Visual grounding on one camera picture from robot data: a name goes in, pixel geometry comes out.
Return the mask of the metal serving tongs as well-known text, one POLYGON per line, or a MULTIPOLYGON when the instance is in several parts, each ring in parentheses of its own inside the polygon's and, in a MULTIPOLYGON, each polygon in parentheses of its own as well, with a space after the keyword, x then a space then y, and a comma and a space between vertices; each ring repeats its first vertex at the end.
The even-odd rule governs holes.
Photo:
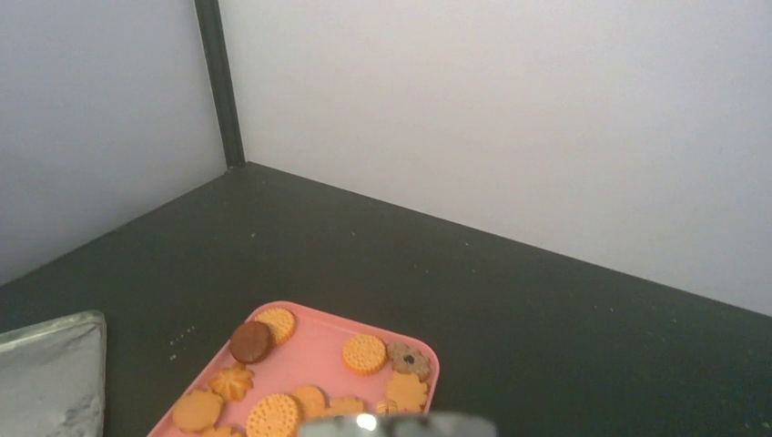
POLYGON ((461 412, 356 413, 302 424, 298 436, 309 437, 496 437, 496 424, 461 412))

